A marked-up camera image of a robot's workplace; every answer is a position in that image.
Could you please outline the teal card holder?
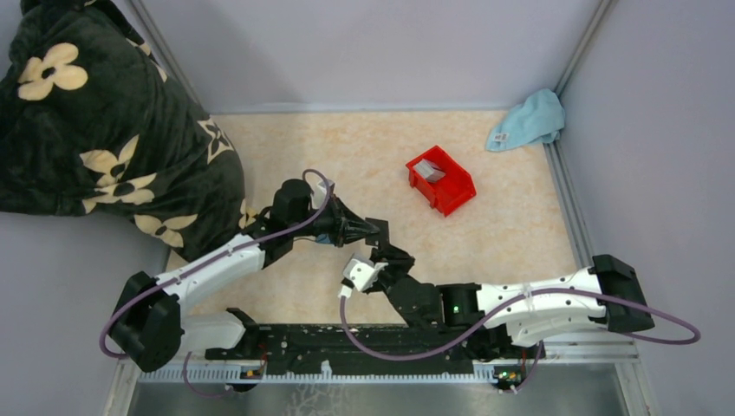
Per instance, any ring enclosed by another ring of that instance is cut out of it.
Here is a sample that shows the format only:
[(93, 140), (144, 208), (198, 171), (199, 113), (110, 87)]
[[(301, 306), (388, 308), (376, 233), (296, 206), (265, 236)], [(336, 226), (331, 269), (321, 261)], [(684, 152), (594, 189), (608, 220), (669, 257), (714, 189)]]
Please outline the teal card holder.
[(319, 235), (318, 237), (315, 238), (315, 242), (318, 244), (329, 244), (329, 245), (332, 245), (334, 243), (332, 235), (329, 233), (323, 233)]

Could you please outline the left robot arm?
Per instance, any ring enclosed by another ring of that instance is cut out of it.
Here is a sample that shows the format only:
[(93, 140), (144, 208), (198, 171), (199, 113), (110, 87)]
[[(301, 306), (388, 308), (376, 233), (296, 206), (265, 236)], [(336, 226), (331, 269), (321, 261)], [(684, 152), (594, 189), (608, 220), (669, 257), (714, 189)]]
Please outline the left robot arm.
[(250, 358), (260, 336), (246, 327), (241, 313), (190, 315), (190, 310), (238, 278), (272, 265), (299, 237), (324, 237), (342, 247), (380, 234), (376, 223), (360, 218), (334, 195), (330, 183), (313, 189), (303, 179), (289, 179), (271, 206), (223, 246), (173, 271), (131, 276), (101, 339), (111, 339), (146, 373), (174, 357), (210, 349)]

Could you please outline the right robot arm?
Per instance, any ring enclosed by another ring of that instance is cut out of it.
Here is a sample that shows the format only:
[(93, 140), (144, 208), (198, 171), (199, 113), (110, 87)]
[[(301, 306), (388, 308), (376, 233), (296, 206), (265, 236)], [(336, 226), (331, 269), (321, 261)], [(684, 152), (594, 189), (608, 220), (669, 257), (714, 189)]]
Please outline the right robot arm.
[(415, 260), (390, 244), (388, 224), (372, 219), (367, 259), (354, 255), (345, 283), (361, 293), (383, 293), (410, 327), (466, 330), (480, 322), (499, 357), (547, 337), (588, 328), (619, 334), (654, 328), (635, 269), (609, 254), (572, 274), (531, 283), (422, 283), (409, 271)]

